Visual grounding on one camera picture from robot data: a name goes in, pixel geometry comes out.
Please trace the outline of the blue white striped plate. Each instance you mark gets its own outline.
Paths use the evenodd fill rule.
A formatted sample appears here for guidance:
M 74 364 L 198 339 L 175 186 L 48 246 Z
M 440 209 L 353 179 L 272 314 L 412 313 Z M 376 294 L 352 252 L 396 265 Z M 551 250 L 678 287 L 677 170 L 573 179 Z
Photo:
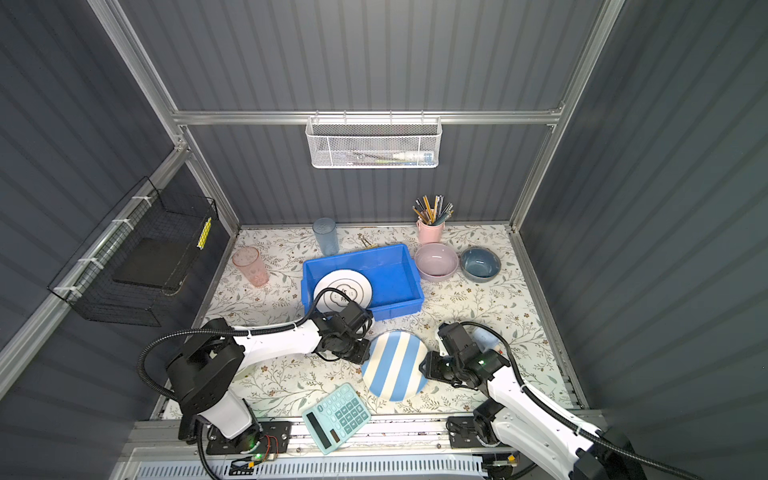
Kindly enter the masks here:
M 403 402 L 416 396 L 427 384 L 419 369 L 427 353 L 426 345 L 412 333 L 398 330 L 378 335 L 361 367 L 368 391 L 389 402 Z

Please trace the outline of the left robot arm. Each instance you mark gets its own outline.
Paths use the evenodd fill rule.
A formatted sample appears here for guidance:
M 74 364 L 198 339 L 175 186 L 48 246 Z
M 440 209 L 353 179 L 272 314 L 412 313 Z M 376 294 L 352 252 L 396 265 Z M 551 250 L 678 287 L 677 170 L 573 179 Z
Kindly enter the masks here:
M 339 312 L 316 308 L 301 320 L 282 327 L 246 329 L 219 318 L 189 334 L 167 365 L 174 401 L 183 427 L 179 439 L 191 443 L 209 427 L 220 439 L 247 447 L 262 443 L 263 430 L 255 414 L 231 386 L 252 365 L 291 355 L 329 353 L 361 365 L 368 359 L 365 338 L 373 313 L 351 303 Z

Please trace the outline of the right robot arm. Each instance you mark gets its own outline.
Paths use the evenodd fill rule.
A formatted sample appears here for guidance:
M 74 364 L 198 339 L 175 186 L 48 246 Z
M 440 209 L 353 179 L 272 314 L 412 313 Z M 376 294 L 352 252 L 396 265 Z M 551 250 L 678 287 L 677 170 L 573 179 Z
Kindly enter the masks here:
M 430 380 L 482 392 L 473 411 L 480 442 L 510 446 L 555 479 L 644 479 L 631 443 L 560 407 L 528 384 L 509 344 L 473 321 L 443 323 L 442 352 L 430 351 L 419 366 Z

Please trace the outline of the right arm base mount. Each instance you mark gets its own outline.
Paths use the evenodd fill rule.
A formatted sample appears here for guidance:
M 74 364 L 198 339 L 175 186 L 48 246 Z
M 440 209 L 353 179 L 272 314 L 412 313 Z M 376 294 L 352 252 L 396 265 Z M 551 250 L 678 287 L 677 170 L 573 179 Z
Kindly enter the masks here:
M 516 446 L 502 441 L 493 430 L 493 424 L 506 412 L 507 408 L 501 403 L 488 399 L 470 415 L 449 416 L 445 427 L 450 446 L 453 449 L 507 448 L 518 451 Z

